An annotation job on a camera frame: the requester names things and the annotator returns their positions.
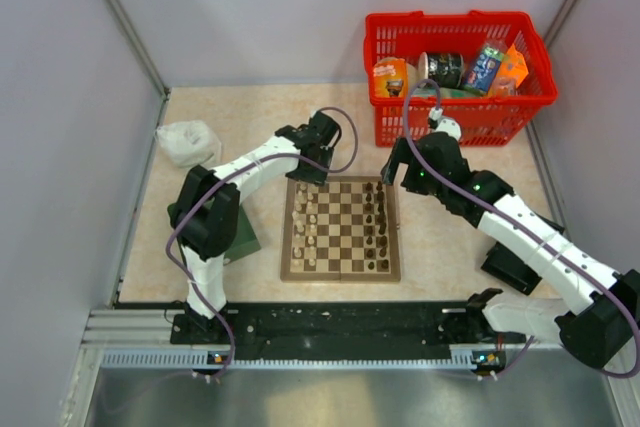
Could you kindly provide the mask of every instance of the snack package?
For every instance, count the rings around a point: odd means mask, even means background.
[[[462,82],[462,88],[467,92],[486,95],[498,74],[506,50],[502,41],[485,42],[478,57],[469,64],[469,72]]]
[[[408,89],[407,63],[404,59],[386,58],[373,67],[376,97],[404,97]]]
[[[507,50],[496,74],[496,78],[493,84],[491,84],[489,96],[505,95],[504,86],[510,84],[507,79],[512,79],[515,83],[515,89],[517,89],[527,75],[529,75],[529,69],[527,68],[527,62],[524,60],[524,55],[516,50],[515,45],[512,45],[509,47],[509,50]]]

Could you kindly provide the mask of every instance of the cable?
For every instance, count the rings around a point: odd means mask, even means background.
[[[339,173],[344,172],[345,170],[347,170],[349,167],[351,167],[353,162],[356,160],[356,156],[358,155],[358,131],[356,129],[356,125],[353,122],[353,120],[351,119],[351,117],[349,117],[349,114],[347,114],[344,110],[342,110],[339,107],[323,107],[323,108],[318,110],[318,112],[324,112],[324,111],[339,112],[340,114],[342,114],[349,121],[349,124],[351,124],[351,129],[353,130],[353,138],[354,138],[353,154],[351,155],[351,159],[349,159],[349,162],[347,162],[344,165],[344,167],[341,167],[341,168],[335,169],[335,170],[327,169],[327,168],[323,167],[322,165],[318,164],[317,162],[314,162],[311,159],[307,159],[306,157],[303,157],[303,156],[301,156],[299,154],[280,153],[280,154],[267,155],[265,157],[262,157],[261,159],[258,159],[255,162],[252,162],[252,163],[250,163],[250,164],[248,164],[248,165],[236,170],[235,172],[233,172],[233,173],[227,175],[226,177],[224,177],[223,179],[220,179],[219,182],[217,182],[213,187],[211,187],[207,192],[205,192],[205,194],[200,198],[200,200],[198,200],[198,202],[196,202],[194,204],[194,206],[191,208],[191,210],[189,212],[187,212],[187,215],[184,216],[182,221],[176,226],[175,230],[169,236],[169,240],[167,241],[167,245],[165,247],[165,253],[167,254],[167,257],[169,257],[169,259],[174,264],[176,264],[180,268],[180,270],[182,270],[185,273],[185,275],[187,276],[187,279],[191,282],[191,285],[193,286],[193,291],[195,292],[195,294],[198,297],[198,299],[200,299],[200,301],[213,313],[214,317],[217,318],[218,321],[222,324],[222,326],[224,327],[224,330],[227,332],[227,335],[229,336],[229,355],[227,356],[226,360],[222,364],[220,370],[218,370],[215,374],[213,374],[211,376],[212,379],[217,379],[217,378],[221,377],[222,375],[224,375],[224,373],[226,372],[226,370],[229,367],[229,364],[231,364],[231,361],[232,361],[233,356],[234,356],[235,351],[236,351],[235,337],[233,335],[233,332],[231,331],[231,327],[229,326],[229,324],[227,323],[225,318],[204,297],[204,295],[200,291],[200,288],[198,287],[198,284],[196,283],[196,280],[195,280],[193,274],[191,273],[191,271],[189,271],[189,269],[187,268],[185,263],[181,262],[179,259],[177,259],[173,255],[173,253],[171,252],[171,247],[172,247],[173,243],[176,241],[176,239],[180,236],[180,232],[182,232],[182,229],[184,229],[185,225],[187,225],[187,223],[191,220],[191,218],[195,215],[195,213],[200,209],[200,207],[202,207],[205,204],[205,202],[207,202],[213,196],[213,194],[216,193],[216,191],[218,189],[220,189],[223,185],[225,185],[227,182],[229,182],[234,177],[237,177],[239,175],[244,174],[245,172],[248,172],[249,170],[254,168],[257,164],[262,164],[262,163],[268,162],[270,160],[281,159],[281,158],[295,158],[295,159],[298,159],[298,160],[300,160],[302,162],[306,162],[307,164],[310,164],[311,166],[315,167],[316,169],[319,169],[319,170],[321,170],[323,172],[327,172],[329,174],[339,174]]]
[[[615,295],[613,295],[604,285],[602,285],[600,282],[598,282],[593,276],[591,276],[588,273],[586,273],[578,265],[576,265],[574,262],[572,262],[571,260],[567,259],[564,255],[562,255],[562,253],[558,252],[553,247],[551,247],[548,243],[545,242],[544,239],[540,238],[538,235],[536,235],[530,229],[528,229],[523,224],[518,222],[516,219],[514,219],[511,216],[505,214],[504,212],[502,212],[501,210],[497,209],[493,205],[491,205],[491,204],[483,201],[482,199],[476,197],[475,195],[467,192],[466,190],[462,189],[461,187],[459,187],[456,184],[454,184],[453,182],[451,182],[449,179],[447,179],[444,176],[440,175],[440,173],[438,173],[433,167],[431,167],[427,163],[427,161],[424,160],[422,155],[420,155],[420,152],[418,151],[418,148],[416,147],[415,142],[411,138],[411,133],[409,131],[409,102],[411,100],[411,97],[413,97],[413,94],[414,94],[415,90],[420,88],[420,87],[423,87],[425,85],[429,85],[436,92],[436,105],[435,105],[434,108],[437,109],[437,110],[442,109],[442,95],[440,93],[440,87],[438,86],[438,84],[436,84],[431,79],[423,79],[420,82],[418,82],[417,84],[415,84],[411,88],[411,90],[409,91],[409,94],[405,97],[404,104],[403,104],[403,107],[402,107],[402,122],[403,122],[404,135],[405,135],[405,137],[407,139],[407,143],[409,144],[409,149],[411,149],[411,152],[416,157],[416,159],[418,160],[420,165],[427,172],[429,172],[429,174],[431,174],[436,180],[438,180],[439,182],[442,182],[449,189],[453,190],[454,192],[456,192],[457,194],[461,195],[462,197],[470,200],[471,202],[475,203],[476,205],[482,207],[484,210],[486,210],[488,212],[491,212],[492,214],[497,215],[501,219],[506,220],[511,225],[513,225],[513,226],[517,227],[518,229],[520,229],[524,234],[526,234],[534,242],[536,242],[537,244],[542,245],[542,248],[544,250],[549,252],[552,256],[558,256],[558,260],[560,260],[564,265],[566,265],[569,269],[573,270],[576,274],[578,274],[580,277],[582,277],[587,282],[589,282],[594,288],[596,288],[600,292],[602,292],[602,294],[609,301],[611,301],[611,303],[613,305],[616,306],[616,308],[620,311],[620,313],[622,313],[622,315],[624,316],[625,320],[629,323],[629,326],[631,327],[631,332],[633,334],[633,339],[635,341],[635,346],[636,346],[636,361],[635,361],[635,364],[634,364],[633,368],[629,372],[623,372],[623,373],[609,372],[609,371],[604,370],[604,369],[601,370],[601,372],[604,375],[609,376],[609,377],[613,377],[615,379],[628,379],[628,378],[631,378],[631,377],[635,376],[636,374],[638,374],[638,372],[640,372],[640,329],[638,329],[638,325],[636,324],[635,319],[633,318],[633,316],[631,315],[629,310],[625,307],[625,305],[622,302],[620,302],[620,300]],[[516,362],[518,362],[520,357],[522,357],[522,354],[525,353],[525,352],[526,352],[525,349],[520,351],[520,353],[516,356],[515,359],[513,359],[513,361],[511,362],[510,365],[513,365]],[[510,370],[509,367],[505,368],[505,370],[503,370],[501,373],[504,373],[504,372],[506,372],[508,370]]]

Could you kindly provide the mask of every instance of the chessboard square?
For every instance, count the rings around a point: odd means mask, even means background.
[[[351,261],[351,271],[352,272],[364,272],[364,260],[353,260],[353,261]]]

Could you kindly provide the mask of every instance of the can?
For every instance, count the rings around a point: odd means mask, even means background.
[[[420,54],[418,61],[418,77],[431,79],[440,87],[456,89],[462,82],[464,75],[464,59],[455,53]]]

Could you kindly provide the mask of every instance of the metal floor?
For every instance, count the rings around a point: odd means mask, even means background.
[[[188,374],[117,408],[167,370],[103,369],[87,426],[618,426],[606,379],[561,350],[530,351],[498,382],[458,372],[235,370],[207,385]]]

